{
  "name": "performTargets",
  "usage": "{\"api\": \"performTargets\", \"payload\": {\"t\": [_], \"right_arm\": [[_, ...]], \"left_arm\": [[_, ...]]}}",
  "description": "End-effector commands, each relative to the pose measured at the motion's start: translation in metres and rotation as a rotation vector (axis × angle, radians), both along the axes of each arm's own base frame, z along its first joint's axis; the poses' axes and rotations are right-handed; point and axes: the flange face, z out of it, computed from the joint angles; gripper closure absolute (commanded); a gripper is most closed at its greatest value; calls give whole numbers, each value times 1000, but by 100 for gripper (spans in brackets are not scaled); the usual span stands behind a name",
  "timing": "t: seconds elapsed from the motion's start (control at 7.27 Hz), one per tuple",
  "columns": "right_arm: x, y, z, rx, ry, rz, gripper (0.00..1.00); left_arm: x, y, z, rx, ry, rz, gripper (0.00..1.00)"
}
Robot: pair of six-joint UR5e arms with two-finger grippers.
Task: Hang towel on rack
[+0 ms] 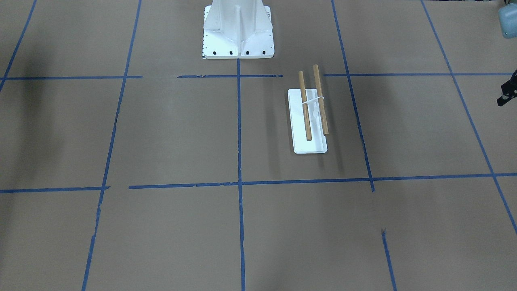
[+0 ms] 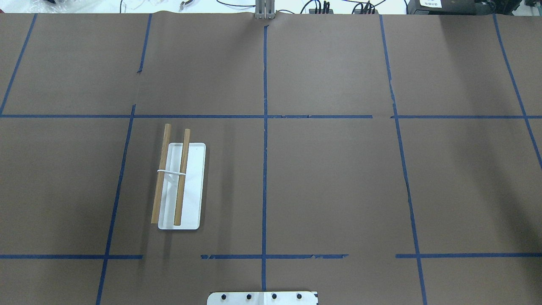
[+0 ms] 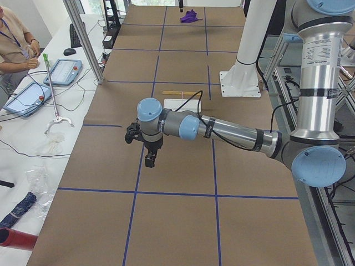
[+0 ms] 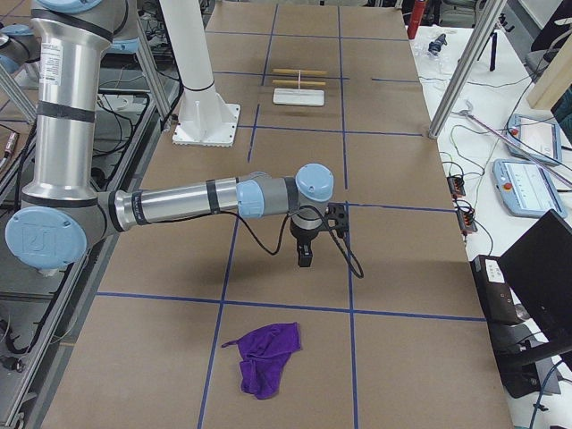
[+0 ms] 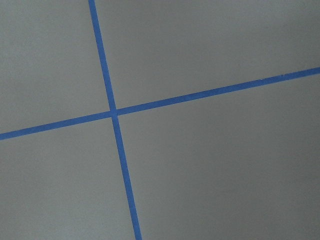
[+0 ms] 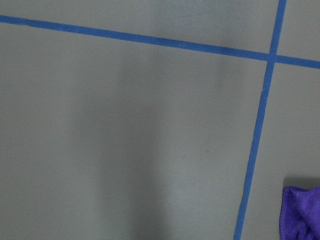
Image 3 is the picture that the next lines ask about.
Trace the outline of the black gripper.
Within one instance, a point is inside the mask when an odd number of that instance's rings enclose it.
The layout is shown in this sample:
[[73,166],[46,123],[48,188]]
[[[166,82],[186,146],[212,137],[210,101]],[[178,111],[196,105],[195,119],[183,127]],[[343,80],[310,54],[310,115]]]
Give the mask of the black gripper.
[[145,166],[148,168],[155,167],[156,152],[161,149],[163,145],[163,138],[156,141],[144,140],[144,146],[148,149],[148,153],[144,158]]
[[184,11],[184,1],[178,0],[179,10],[182,13]]

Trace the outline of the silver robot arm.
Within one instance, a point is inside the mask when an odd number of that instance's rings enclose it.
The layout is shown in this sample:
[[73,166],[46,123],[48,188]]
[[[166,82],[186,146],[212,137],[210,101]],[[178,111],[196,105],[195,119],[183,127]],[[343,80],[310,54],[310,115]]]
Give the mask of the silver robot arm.
[[286,1],[283,40],[303,42],[296,128],[290,134],[244,127],[198,112],[164,109],[154,98],[138,103],[138,118],[125,141],[147,148],[145,165],[154,167],[164,135],[194,140],[220,139],[282,162],[296,180],[311,187],[339,181],[346,160],[333,130],[343,36],[354,23],[353,1]]

